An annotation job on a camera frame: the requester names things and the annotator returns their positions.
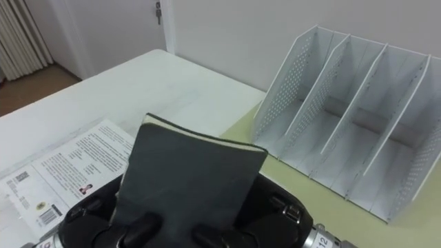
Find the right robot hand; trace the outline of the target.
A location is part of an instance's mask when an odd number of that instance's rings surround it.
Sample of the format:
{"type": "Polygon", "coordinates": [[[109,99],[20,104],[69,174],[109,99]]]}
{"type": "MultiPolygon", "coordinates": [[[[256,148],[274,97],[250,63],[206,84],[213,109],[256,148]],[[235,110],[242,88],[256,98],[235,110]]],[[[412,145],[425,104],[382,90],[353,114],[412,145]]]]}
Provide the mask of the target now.
{"type": "Polygon", "coordinates": [[[220,229],[199,224],[192,240],[206,248],[302,247],[313,223],[293,194],[260,174],[232,225],[220,229]]]}

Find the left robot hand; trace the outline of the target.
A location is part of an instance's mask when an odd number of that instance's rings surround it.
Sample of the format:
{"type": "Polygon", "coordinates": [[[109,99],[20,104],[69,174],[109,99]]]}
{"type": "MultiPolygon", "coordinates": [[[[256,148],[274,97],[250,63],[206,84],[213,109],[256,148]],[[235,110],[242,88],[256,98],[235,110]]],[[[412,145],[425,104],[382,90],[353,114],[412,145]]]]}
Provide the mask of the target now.
{"type": "Polygon", "coordinates": [[[73,206],[54,235],[61,248],[140,248],[160,231],[163,219],[147,212],[129,224],[112,223],[122,177],[102,186],[73,206]]]}

